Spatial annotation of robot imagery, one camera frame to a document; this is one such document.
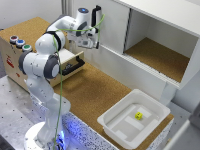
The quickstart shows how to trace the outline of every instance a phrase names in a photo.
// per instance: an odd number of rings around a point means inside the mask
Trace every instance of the cork surface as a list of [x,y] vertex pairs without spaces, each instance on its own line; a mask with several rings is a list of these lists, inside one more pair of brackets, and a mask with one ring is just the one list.
[[[1,31],[0,36],[9,42],[10,36],[18,35],[35,50],[36,40],[45,32],[48,25],[48,22],[37,17]],[[60,85],[55,86],[54,90],[60,94]],[[71,112],[119,149],[123,148],[104,133],[97,118],[130,92],[131,89],[88,63],[83,66],[83,70],[63,82],[63,96],[71,102]],[[172,119],[173,116],[169,115],[138,150],[146,149]]]
[[[60,85],[54,90],[60,94]],[[88,63],[83,70],[63,82],[63,96],[71,102],[70,111],[120,150],[123,148],[105,134],[97,118],[130,92],[129,88]],[[137,150],[148,148],[172,119],[173,115],[169,115]]]
[[31,45],[35,51],[35,42],[45,33],[49,24],[40,17],[36,17],[0,31],[0,36],[10,42],[10,37],[17,35],[19,39],[23,39],[26,44]]
[[178,82],[181,82],[190,60],[148,38],[143,39],[125,53]]

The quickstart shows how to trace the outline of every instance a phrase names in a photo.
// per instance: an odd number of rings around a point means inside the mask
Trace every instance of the brown box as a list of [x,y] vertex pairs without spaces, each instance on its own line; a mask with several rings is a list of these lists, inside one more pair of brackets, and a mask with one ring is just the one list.
[[[24,75],[19,70],[18,59],[22,54],[21,49],[17,49],[15,45],[10,44],[10,36],[17,35],[20,39],[26,41],[26,44],[29,44],[33,47],[33,51],[35,50],[35,42],[37,39],[45,33],[46,28],[49,26],[49,23],[45,20],[36,17],[31,20],[25,21],[13,27],[7,28],[5,30],[0,31],[0,51],[3,59],[4,67],[6,74],[12,78],[15,82],[17,82],[20,86],[22,86],[25,90],[27,86],[24,80],[27,79],[27,75]],[[66,45],[64,48],[68,49],[69,41],[66,38]],[[66,65],[76,65],[76,56],[84,60],[84,53],[81,52],[74,57],[66,60],[62,63],[62,68],[65,68]],[[72,76],[73,74],[80,71],[82,67],[68,74],[67,76],[63,76],[63,80]],[[50,80],[51,86],[55,86],[60,83],[60,74],[56,76],[56,78]]]

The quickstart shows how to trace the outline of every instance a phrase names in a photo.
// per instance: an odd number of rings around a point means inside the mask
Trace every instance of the yellow sponge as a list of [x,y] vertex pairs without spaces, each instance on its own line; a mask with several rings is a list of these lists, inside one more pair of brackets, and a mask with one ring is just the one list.
[[137,112],[136,114],[135,114],[135,118],[137,119],[137,120],[140,120],[141,118],[142,118],[142,113],[141,112]]

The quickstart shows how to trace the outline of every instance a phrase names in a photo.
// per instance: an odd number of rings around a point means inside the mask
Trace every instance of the white container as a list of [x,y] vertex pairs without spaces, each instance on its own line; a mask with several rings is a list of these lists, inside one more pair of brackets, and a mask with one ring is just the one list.
[[[143,114],[141,120],[135,114]],[[169,115],[170,109],[135,89],[98,118],[105,133],[126,149],[136,149]]]

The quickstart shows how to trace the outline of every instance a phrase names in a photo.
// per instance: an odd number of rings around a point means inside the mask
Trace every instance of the green cable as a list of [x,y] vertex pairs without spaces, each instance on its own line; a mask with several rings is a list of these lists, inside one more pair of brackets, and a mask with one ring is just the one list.
[[58,132],[58,123],[59,123],[59,120],[60,120],[60,112],[61,112],[61,102],[62,102],[62,68],[61,68],[61,61],[60,61],[60,56],[59,56],[59,53],[58,53],[58,48],[57,48],[57,45],[56,45],[56,40],[55,40],[55,37],[53,35],[53,42],[54,42],[54,45],[56,47],[56,51],[57,51],[57,54],[58,54],[58,59],[59,59],[59,66],[60,66],[60,108],[59,108],[59,113],[58,113],[58,121],[57,121],[57,125],[56,125],[56,134],[55,134],[55,138],[54,138],[54,146],[53,146],[53,150],[55,150],[55,145],[56,145],[56,138],[57,138],[57,132]]
[[[68,30],[68,31],[89,31],[89,30],[91,30],[91,29],[99,26],[99,32],[98,32],[98,42],[99,42],[99,38],[100,38],[100,25],[103,22],[104,18],[105,18],[105,15],[103,15],[101,17],[101,20],[100,20],[100,22],[97,25],[95,25],[94,27],[92,27],[90,29],[87,29],[87,30],[58,29],[56,31],[62,31],[62,30]],[[55,40],[54,35],[53,35],[53,42],[54,42],[54,46],[56,48],[56,52],[58,53],[58,48],[57,48],[57,45],[56,45],[56,40]],[[56,145],[56,138],[57,138],[57,132],[58,132],[58,124],[59,124],[60,113],[61,113],[61,103],[62,103],[62,68],[61,68],[61,61],[60,61],[59,53],[58,53],[58,59],[59,59],[59,63],[60,63],[59,67],[60,67],[60,77],[61,77],[61,81],[60,81],[60,106],[59,106],[58,120],[57,120],[57,124],[56,124],[56,134],[55,134],[55,138],[54,138],[53,150],[55,150],[55,145]]]

